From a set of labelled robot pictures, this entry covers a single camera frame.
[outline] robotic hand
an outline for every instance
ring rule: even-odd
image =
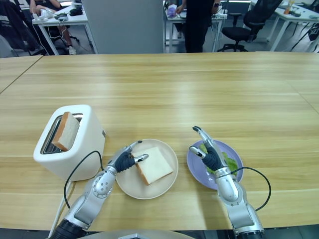
[[[133,147],[139,143],[142,141],[136,141],[116,152],[106,169],[87,182],[84,194],[74,202],[50,239],[76,239],[85,235],[84,229],[90,227],[111,193],[116,174],[148,158],[147,154],[132,157]]]
[[[219,147],[200,127],[194,126],[193,130],[202,137],[208,153],[204,153],[195,146],[191,146],[189,150],[199,156],[207,167],[215,171],[218,195],[227,208],[235,235],[239,239],[264,239],[264,228],[255,209],[247,201],[246,190],[231,174]]]

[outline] white desk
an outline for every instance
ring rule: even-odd
[[[47,31],[45,30],[44,27],[46,27],[46,26],[59,26],[61,24],[67,25],[67,26],[69,26],[69,25],[84,25],[86,33],[87,33],[87,36],[88,36],[88,39],[92,43],[94,52],[97,53],[97,49],[96,49],[96,46],[95,46],[95,42],[94,42],[91,30],[90,30],[90,26],[89,26],[89,23],[88,23],[88,18],[86,17],[85,11],[83,11],[82,15],[70,16],[69,12],[73,8],[74,7],[72,7],[72,6],[68,6],[68,7],[64,8],[64,9],[62,9],[60,11],[55,12],[55,14],[60,14],[60,13],[67,13],[68,14],[68,18],[69,19],[67,21],[63,22],[63,23],[59,22],[55,18],[50,18],[48,21],[44,21],[44,22],[32,21],[32,23],[33,24],[37,24],[40,27],[45,39],[49,43],[49,45],[50,45],[50,47],[51,47],[51,49],[52,49],[52,51],[53,51],[53,53],[55,55],[59,55],[59,53],[56,50],[56,48],[55,48],[50,36],[48,35],[48,33],[47,33]]]
[[[251,0],[250,2],[250,5],[249,5],[249,8],[248,10],[250,10],[252,8],[252,6],[254,6],[256,4],[257,0]],[[311,11],[311,10],[308,10],[308,9],[305,9],[301,6],[298,6],[296,4],[293,4],[293,7],[297,7],[298,9],[295,10],[296,13],[300,13],[301,16],[299,17],[296,17],[296,16],[293,16],[291,14],[284,14],[284,9],[281,9],[281,8],[277,8],[275,10],[275,14],[276,14],[276,20],[274,22],[274,25],[270,31],[270,34],[269,36],[267,37],[267,41],[270,41],[273,34],[274,34],[274,31],[276,29],[276,26],[277,26],[277,23],[278,23],[278,20],[279,18],[283,19],[285,22],[283,24],[283,26],[281,27],[277,37],[276,37],[276,40],[275,42],[273,43],[270,51],[275,51],[276,50],[276,47],[278,45],[278,43],[280,42],[281,38],[283,37],[284,33],[285,33],[285,30],[288,26],[288,24],[290,22],[310,22],[310,23],[315,23],[315,22],[319,22],[319,19],[311,19],[309,18],[310,15],[314,15],[314,16],[317,16],[319,17],[319,13],[316,13],[314,11]],[[315,49],[315,46],[319,43],[319,37],[313,41],[311,43],[311,45],[309,46],[309,48],[306,50],[307,52],[312,52],[314,49]]]
[[[216,51],[216,45],[217,45],[217,40],[219,38],[219,34],[221,32],[221,27],[222,23],[227,19],[227,17],[214,17],[212,18],[213,21],[217,21],[217,31],[215,33],[215,39],[212,47],[212,52]],[[169,17],[167,15],[167,10],[165,11],[164,14],[164,45],[166,45],[166,27],[168,23],[169,27],[169,40],[168,40],[168,52],[171,53],[171,47],[173,45],[173,41],[184,41],[184,39],[173,39],[173,25],[174,23],[185,23],[186,18],[179,17],[179,15],[176,15],[175,17]]]

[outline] round plate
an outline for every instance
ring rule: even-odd
[[[178,173],[178,160],[175,152],[167,143],[156,139],[143,139],[142,143],[137,144],[134,147],[132,154],[134,155],[135,152],[153,147],[159,148],[163,157],[172,167],[173,172],[148,186],[142,181],[142,178],[135,165],[132,168],[118,173],[116,175],[116,181],[118,182],[118,185],[123,192],[133,198],[152,199],[159,197],[167,192],[167,190],[171,188],[176,180]]]
[[[236,160],[238,168],[243,167],[243,161],[241,160],[240,156],[238,153],[229,145],[218,141],[214,140],[220,150],[222,152],[227,153],[229,158],[232,158]],[[193,146],[199,147],[203,143],[203,140],[200,140],[196,142]],[[198,182],[200,182],[202,185],[206,186],[207,188],[211,188],[214,190],[217,190],[217,184],[215,183],[215,176],[213,174],[210,174],[207,172],[206,166],[203,163],[203,161],[198,157],[197,155],[193,154],[192,152],[188,151],[187,154],[187,165]],[[237,172],[237,181],[240,182],[243,178],[243,170],[240,170]]]

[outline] toast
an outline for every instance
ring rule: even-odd
[[[80,122],[70,113],[65,112],[62,115],[60,125],[52,140],[52,144],[61,149],[68,151],[72,148]]]
[[[163,157],[158,147],[146,149],[134,154],[135,156],[142,154],[149,155],[146,160],[136,164],[138,172],[147,186],[173,172],[172,167]]]

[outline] toaster slot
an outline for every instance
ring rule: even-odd
[[[79,121],[81,122],[82,118],[83,118],[83,114],[81,113],[76,113],[73,114],[73,116]],[[52,154],[52,153],[61,153],[62,151],[56,147],[55,145],[52,144],[52,141],[54,139],[54,136],[59,128],[60,122],[62,119],[62,115],[58,116],[55,121],[53,122],[51,129],[43,143],[43,146],[41,148],[41,154]]]

